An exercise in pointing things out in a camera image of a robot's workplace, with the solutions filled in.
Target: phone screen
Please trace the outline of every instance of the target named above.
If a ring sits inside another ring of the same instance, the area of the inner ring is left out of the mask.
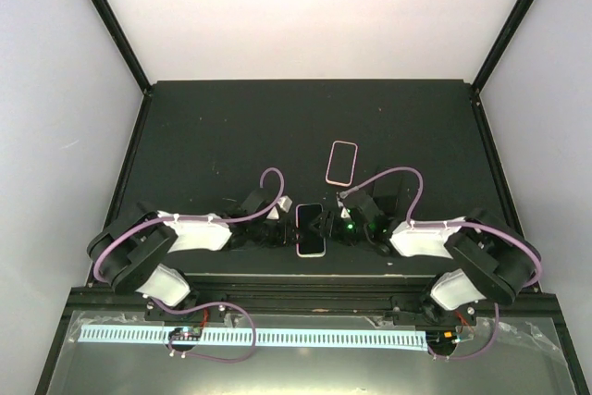
[[[323,256],[325,239],[309,229],[309,224],[323,213],[321,204],[301,204],[296,207],[296,227],[302,236],[296,246],[299,256]]]
[[[329,165],[325,180],[329,184],[348,187],[352,185],[353,168],[358,153],[358,146],[355,143],[335,141],[329,156]]]

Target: white cable carrier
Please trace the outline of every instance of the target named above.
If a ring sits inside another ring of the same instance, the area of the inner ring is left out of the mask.
[[[168,344],[168,335],[175,328],[178,327],[90,324],[82,326],[78,342],[162,345]],[[250,346],[252,340],[250,328],[206,327],[198,340],[180,339],[173,341],[173,344]],[[411,330],[257,328],[256,345],[427,351],[425,332]]]

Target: black frame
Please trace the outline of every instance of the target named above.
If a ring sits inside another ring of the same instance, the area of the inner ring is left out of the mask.
[[[475,81],[471,85],[471,105],[475,113],[475,120],[477,122],[482,143],[484,145],[487,160],[489,162],[493,179],[496,184],[499,200],[502,205],[503,213],[508,224],[517,232],[522,234],[520,220],[512,201],[512,195],[505,179],[503,168],[501,166],[500,158],[498,156],[493,137],[487,117],[482,106],[480,92],[483,90],[487,80],[491,76],[496,65],[499,63],[505,49],[508,47],[513,35],[516,33],[520,23],[528,12],[529,7],[534,0],[517,0],[512,12],[504,23],[499,35],[489,51],[482,67],[480,68]],[[117,181],[117,186],[114,192],[113,199],[109,206],[105,225],[110,224],[118,215],[121,200],[123,197],[126,184],[130,175],[131,167],[133,165],[134,157],[138,148],[138,144],[142,135],[145,120],[148,116],[148,110],[151,105],[151,91],[152,84],[146,77],[142,66],[133,52],[128,39],[121,26],[117,21],[115,13],[111,9],[107,0],[92,0],[99,16],[107,27],[112,36],[119,52],[128,64],[129,70],[138,83],[142,93],[144,94],[142,106],[136,124],[133,129],[131,140],[129,142],[128,151],[126,152],[125,160]],[[233,284],[232,290],[228,284],[224,283],[193,283],[197,286],[206,286],[208,289],[227,291],[232,293],[239,289],[243,293],[250,295],[250,298],[264,298],[266,295],[290,293],[291,295],[301,295],[307,303],[310,303],[310,308],[319,307],[318,298],[320,291],[330,293],[330,298],[333,301],[333,306],[343,306],[343,310],[351,311],[356,308],[356,301],[360,300],[362,295],[364,298],[374,300],[376,307],[370,310],[376,313],[384,313],[385,310],[391,310],[389,306],[390,297],[396,295],[397,292],[421,291],[426,284],[422,279],[403,279],[391,281],[389,284],[384,284],[384,281],[376,281],[371,278],[363,280],[348,280],[347,282],[332,282],[328,283],[316,282],[314,278],[307,278],[305,282],[294,279],[291,284],[284,282],[275,282],[273,278],[258,278],[258,279],[244,279],[243,282]],[[284,302],[286,306],[284,310],[290,309],[291,299],[282,300],[281,298],[274,299],[275,302]],[[145,310],[146,301],[140,295],[130,296],[116,296],[105,285],[95,283],[92,276],[89,276],[87,287],[74,288],[71,290],[66,308],[59,321],[57,332],[54,341],[48,354],[47,361],[43,368],[43,372],[39,381],[39,385],[35,393],[43,394],[49,388],[52,374],[56,367],[57,357],[59,356],[64,337],[66,335],[68,324],[70,322],[72,313],[79,310],[106,310],[106,311],[137,311],[143,312]],[[480,315],[493,316],[493,308],[486,303],[479,307]],[[579,394],[589,394],[588,387],[584,378],[584,373],[578,362],[577,355],[574,350],[568,328],[565,324],[561,308],[555,295],[539,293],[539,288],[532,288],[531,290],[523,291],[514,305],[508,308],[502,308],[501,314],[503,316],[533,316],[533,317],[550,317],[553,319],[557,334],[559,336],[563,354],[567,360],[570,374],[573,383]]]

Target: wire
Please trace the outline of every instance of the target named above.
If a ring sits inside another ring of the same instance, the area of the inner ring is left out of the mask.
[[[433,223],[433,222],[420,222],[415,221],[413,222],[413,226],[417,228],[442,228],[441,223]],[[518,241],[513,236],[508,235],[507,233],[490,226],[485,226],[483,224],[477,224],[475,222],[468,222],[468,221],[450,221],[446,223],[444,227],[466,227],[466,228],[474,228],[476,230],[485,231],[487,233],[491,233],[492,235],[497,236],[498,238],[503,239],[504,241],[509,242],[514,247],[522,250],[526,256],[533,262],[535,265],[535,274],[524,284],[524,287],[532,286],[536,282],[538,282],[543,275],[543,265],[540,262],[540,259],[530,250],[523,242]]]
[[[465,326],[469,327],[469,330],[471,330],[472,333],[475,333],[475,329],[473,328],[473,326],[471,326],[466,319],[464,319],[464,316],[458,311],[455,310],[454,313],[458,316],[458,318],[461,320],[461,323],[463,323]]]
[[[203,309],[203,320],[200,323],[201,328],[205,327],[205,323],[207,323],[207,316],[208,316],[207,309]]]
[[[416,168],[413,167],[394,167],[394,168],[389,168],[388,170],[385,170],[381,173],[378,173],[377,175],[373,176],[372,178],[365,180],[364,182],[362,182],[360,185],[356,185],[355,187],[346,190],[346,191],[342,191],[339,194],[339,197],[341,199],[345,199],[350,193],[353,193],[354,191],[358,191],[360,190],[362,187],[365,187],[366,185],[374,182],[377,179],[383,178],[386,175],[389,175],[390,173],[396,173],[398,171],[409,171],[411,173],[413,173],[416,177],[417,180],[419,181],[419,187],[417,188],[417,194],[415,195],[415,198],[413,199],[413,201],[411,202],[411,205],[409,206],[409,209],[407,210],[407,223],[411,224],[411,215],[413,214],[413,210],[415,210],[415,207],[417,206],[417,203],[419,203],[419,198],[422,197],[422,193],[424,192],[424,177],[422,176],[422,174],[419,172],[419,170],[417,170]]]
[[[244,310],[242,307],[233,304],[232,302],[223,302],[223,301],[219,301],[219,302],[208,302],[206,304],[200,304],[200,305],[196,305],[195,307],[192,307],[191,309],[184,309],[184,310],[175,310],[175,309],[171,309],[170,307],[168,307],[167,305],[165,305],[162,301],[160,300],[156,300],[154,299],[154,303],[160,307],[162,310],[164,310],[165,312],[172,314],[172,315],[186,315],[186,314],[192,314],[193,312],[198,312],[200,310],[204,310],[207,309],[208,307],[218,307],[220,305],[223,305],[225,307],[228,307],[230,309],[234,309],[237,312],[240,312],[242,315],[244,315],[245,318],[247,318],[247,321],[249,321],[249,325],[251,326],[251,332],[253,333],[253,339],[251,340],[251,345],[249,347],[249,350],[244,353],[243,355],[241,355],[238,358],[218,358],[216,356],[211,356],[211,355],[204,355],[202,353],[195,353],[195,352],[181,352],[184,353],[187,356],[192,356],[195,358],[202,358],[204,360],[208,360],[208,361],[214,361],[216,363],[222,363],[222,364],[235,364],[235,363],[241,363],[249,358],[251,358],[253,356],[253,354],[256,351],[256,347],[255,347],[255,343],[257,342],[257,329],[255,328],[255,323],[253,322],[253,319],[251,318],[251,316],[247,313],[246,310]],[[175,351],[173,349],[173,339],[175,337],[171,337],[171,339],[168,341],[168,349],[171,351],[171,353],[175,354]]]
[[[483,346],[481,349],[479,349],[477,352],[469,353],[468,355],[463,355],[463,356],[443,356],[443,355],[436,354],[432,350],[431,347],[427,346],[427,350],[429,351],[429,353],[435,359],[444,359],[447,361],[464,361],[464,360],[470,360],[473,358],[477,358],[477,357],[483,355],[485,352],[487,352],[489,349],[491,349],[491,346],[493,346],[493,343],[496,342],[496,339],[497,339],[498,333],[499,333],[498,327],[500,325],[500,308],[498,307],[498,305],[496,303],[493,304],[493,308],[495,310],[496,316],[493,321],[493,331],[491,332],[491,337],[489,338],[489,341],[487,342],[487,344],[485,346]]]
[[[446,222],[446,223],[443,223],[443,222],[421,222],[421,221],[413,221],[412,220],[413,210],[415,210],[415,207],[417,206],[417,203],[419,203],[419,199],[421,198],[422,193],[424,192],[424,177],[419,172],[419,170],[417,170],[416,168],[413,168],[413,167],[394,167],[394,168],[389,168],[388,170],[385,170],[385,171],[383,171],[381,173],[378,173],[377,175],[373,176],[372,178],[365,180],[360,185],[356,185],[355,187],[353,187],[353,188],[351,188],[349,190],[342,191],[339,194],[339,197],[341,199],[344,199],[350,193],[353,193],[354,191],[360,190],[362,187],[365,187],[366,185],[374,182],[375,180],[380,179],[380,178],[382,178],[382,177],[384,177],[386,175],[389,175],[391,173],[396,173],[396,172],[399,172],[399,171],[409,171],[411,173],[414,173],[414,175],[417,177],[417,180],[419,182],[419,187],[417,188],[417,194],[415,195],[415,198],[413,198],[413,201],[411,202],[411,205],[409,206],[409,209],[407,210],[407,216],[406,216],[407,224],[409,224],[412,227],[417,227],[417,228],[466,227],[466,228],[475,228],[477,230],[482,230],[482,231],[485,231],[487,233],[491,233],[492,235],[495,235],[498,238],[501,238],[504,241],[509,242],[514,247],[517,247],[518,249],[522,250],[524,252],[524,254],[526,254],[526,256],[528,256],[528,258],[535,265],[536,272],[524,284],[524,287],[532,286],[533,284],[535,284],[536,282],[538,282],[541,279],[541,277],[543,275],[543,265],[541,264],[541,262],[538,259],[538,257],[523,242],[520,242],[520,241],[516,240],[513,236],[510,236],[507,233],[504,233],[503,231],[498,230],[497,228],[493,228],[493,227],[490,227],[490,226],[484,226],[483,224],[477,224],[475,222],[467,222],[467,221],[449,221],[449,222]]]
[[[284,176],[281,174],[281,171],[279,171],[275,167],[270,167],[266,171],[263,172],[263,174],[261,175],[261,178],[259,179],[259,186],[263,187],[265,177],[267,176],[268,173],[271,173],[271,172],[276,173],[277,176],[279,177],[279,191],[277,192],[276,199],[274,199],[274,201],[270,205],[268,205],[266,208],[264,208],[263,210],[261,210],[257,213],[253,213],[252,215],[249,215],[249,216],[234,217],[234,218],[230,218],[230,219],[223,219],[221,217],[210,217],[210,216],[178,215],[178,216],[160,216],[160,217],[156,217],[154,219],[149,219],[148,221],[144,221],[141,224],[138,224],[137,226],[130,228],[128,231],[126,231],[119,238],[117,238],[116,240],[111,242],[111,244],[99,255],[99,257],[94,262],[94,268],[92,269],[92,273],[94,274],[94,278],[97,281],[106,282],[106,279],[103,278],[103,276],[101,275],[101,270],[100,270],[101,264],[106,259],[106,257],[111,252],[113,252],[119,245],[121,245],[123,243],[123,241],[125,241],[129,237],[135,235],[136,233],[138,233],[150,226],[160,224],[161,222],[175,222],[175,221],[180,221],[180,222],[202,221],[202,222],[210,222],[212,224],[220,224],[220,223],[238,224],[240,222],[251,221],[252,219],[256,219],[259,216],[269,213],[276,206],[276,204],[278,203],[282,194],[284,193]]]
[[[376,245],[376,243],[370,239],[370,235],[368,234],[368,223],[364,224],[364,235],[366,235],[366,240],[368,242],[370,242],[372,245]]]
[[[535,265],[535,270],[536,270],[535,274],[524,284],[524,287],[531,286],[541,279],[541,277],[543,275],[543,266],[540,262],[540,259],[538,259],[538,257],[523,242],[516,240],[513,236],[510,236],[507,233],[504,233],[503,231],[501,231],[497,228],[485,226],[483,224],[477,224],[475,222],[468,222],[468,221],[450,221],[450,222],[446,222],[446,223],[413,221],[413,219],[412,219],[413,210],[415,210],[415,207],[419,203],[419,199],[421,198],[422,193],[424,192],[424,177],[419,172],[419,170],[417,170],[416,168],[413,168],[413,167],[389,168],[388,170],[378,173],[377,175],[373,176],[372,178],[365,180],[361,184],[356,185],[355,187],[353,187],[349,190],[342,191],[339,194],[339,197],[341,199],[344,199],[350,193],[360,190],[362,187],[365,187],[366,185],[374,182],[375,180],[383,178],[386,175],[389,175],[391,173],[396,173],[396,172],[400,172],[400,171],[409,171],[411,173],[414,173],[414,175],[417,177],[417,180],[419,182],[419,186],[417,188],[417,194],[415,195],[415,198],[413,199],[413,201],[411,202],[411,205],[409,206],[409,209],[407,210],[407,215],[405,217],[407,224],[409,224],[412,227],[417,227],[417,228],[466,227],[466,228],[474,228],[475,230],[482,230],[482,231],[485,231],[485,232],[490,233],[492,235],[495,235],[498,238],[501,238],[504,241],[507,241],[508,243],[513,245],[514,247],[517,247],[518,249],[520,249],[522,252],[524,252],[524,254],[526,254],[526,256],[528,256],[528,258]],[[432,355],[434,355],[434,357],[436,357],[436,358],[446,358],[449,360],[461,361],[461,360],[466,360],[466,359],[470,359],[470,358],[476,358],[476,357],[482,355],[483,353],[487,352],[491,348],[493,343],[495,342],[496,338],[498,337],[498,325],[500,324],[500,309],[496,303],[494,303],[494,307],[495,307],[496,317],[495,317],[495,323],[494,323],[494,327],[493,327],[493,333],[491,334],[491,338],[489,339],[489,342],[481,350],[479,350],[475,353],[471,353],[470,355],[461,356],[461,357],[441,357],[439,355],[436,355],[434,353],[434,351],[432,351],[432,349],[428,346],[428,350],[430,351],[430,353]]]

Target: black table surface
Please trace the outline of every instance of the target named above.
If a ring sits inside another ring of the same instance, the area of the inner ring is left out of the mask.
[[[379,167],[410,166],[425,179],[418,220],[450,219],[475,207],[503,217],[472,107],[461,80],[160,81],[142,129],[121,212],[137,201],[205,214],[242,201],[268,167],[279,168],[295,204],[336,206],[325,182],[331,144],[359,146],[353,184]],[[265,186],[275,192],[270,175]],[[402,174],[400,209],[417,182]],[[321,258],[295,248],[171,253],[165,264],[209,276],[432,276],[439,258],[386,258],[327,242]]]

